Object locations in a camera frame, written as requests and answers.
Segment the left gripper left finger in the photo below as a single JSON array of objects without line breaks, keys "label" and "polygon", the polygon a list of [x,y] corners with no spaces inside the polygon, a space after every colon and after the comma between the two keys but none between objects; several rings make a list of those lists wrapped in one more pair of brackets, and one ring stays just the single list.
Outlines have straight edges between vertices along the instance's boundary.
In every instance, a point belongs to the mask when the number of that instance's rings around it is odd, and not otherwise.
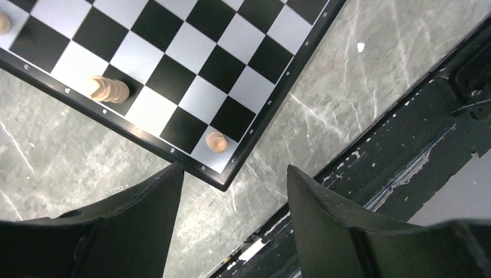
[{"label": "left gripper left finger", "polygon": [[183,167],[56,218],[1,222],[2,277],[162,277]]}]

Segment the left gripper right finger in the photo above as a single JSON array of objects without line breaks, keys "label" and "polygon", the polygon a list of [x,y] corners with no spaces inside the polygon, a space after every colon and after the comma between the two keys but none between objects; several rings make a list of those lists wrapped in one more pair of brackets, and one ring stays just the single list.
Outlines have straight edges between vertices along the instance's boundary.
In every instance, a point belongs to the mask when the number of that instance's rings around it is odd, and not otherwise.
[{"label": "left gripper right finger", "polygon": [[287,168],[303,277],[489,277],[490,221],[418,226],[374,213]]}]

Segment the light wooden rook piece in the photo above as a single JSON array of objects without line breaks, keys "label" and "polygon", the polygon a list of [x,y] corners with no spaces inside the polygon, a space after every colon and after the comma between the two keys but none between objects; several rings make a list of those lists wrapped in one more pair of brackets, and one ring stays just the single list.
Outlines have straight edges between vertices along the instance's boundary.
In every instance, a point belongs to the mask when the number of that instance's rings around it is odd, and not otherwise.
[{"label": "light wooden rook piece", "polygon": [[218,131],[207,134],[206,143],[214,153],[224,153],[228,148],[228,142],[225,136]]}]

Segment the light wooden bishop piece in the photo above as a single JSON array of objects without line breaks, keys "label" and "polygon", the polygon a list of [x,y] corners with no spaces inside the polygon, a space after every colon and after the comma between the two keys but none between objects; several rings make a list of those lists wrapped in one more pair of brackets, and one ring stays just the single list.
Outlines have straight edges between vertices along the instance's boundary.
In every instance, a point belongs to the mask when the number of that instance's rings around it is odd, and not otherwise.
[{"label": "light wooden bishop piece", "polygon": [[88,93],[94,101],[116,104],[125,102],[130,96],[129,87],[124,82],[104,76],[89,79]]}]

